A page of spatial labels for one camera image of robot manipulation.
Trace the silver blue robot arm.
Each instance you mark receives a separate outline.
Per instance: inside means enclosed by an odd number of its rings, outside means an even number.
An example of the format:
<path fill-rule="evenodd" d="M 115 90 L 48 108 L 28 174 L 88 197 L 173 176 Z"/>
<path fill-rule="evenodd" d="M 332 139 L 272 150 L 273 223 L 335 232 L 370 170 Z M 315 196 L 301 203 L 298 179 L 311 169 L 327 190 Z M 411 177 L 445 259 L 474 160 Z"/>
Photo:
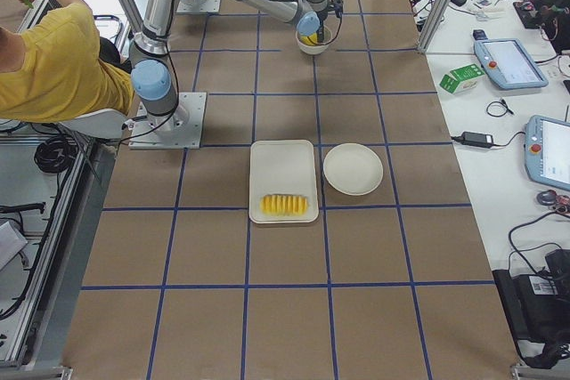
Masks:
<path fill-rule="evenodd" d="M 188 13 L 212 12 L 219 0 L 148 0 L 141 28 L 130 45 L 133 69 L 130 77 L 140 97 L 151 130 L 175 125 L 181 113 L 176 79 L 167 65 L 169 38 L 179 8 Z M 300 36 L 321 35 L 331 9 L 331 0 L 235 0 L 292 25 Z"/>

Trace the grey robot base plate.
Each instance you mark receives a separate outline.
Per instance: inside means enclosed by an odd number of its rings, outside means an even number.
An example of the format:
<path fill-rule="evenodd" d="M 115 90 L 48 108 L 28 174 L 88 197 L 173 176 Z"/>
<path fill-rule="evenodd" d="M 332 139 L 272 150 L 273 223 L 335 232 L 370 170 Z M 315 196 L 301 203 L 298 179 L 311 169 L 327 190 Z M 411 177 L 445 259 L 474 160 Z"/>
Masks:
<path fill-rule="evenodd" d="M 148 112 L 147 101 L 141 101 L 138 116 L 145 119 L 134 123 L 128 146 L 132 150 L 198 149 L 202 135 L 207 94 L 179 93 L 178 105 L 170 117 Z"/>

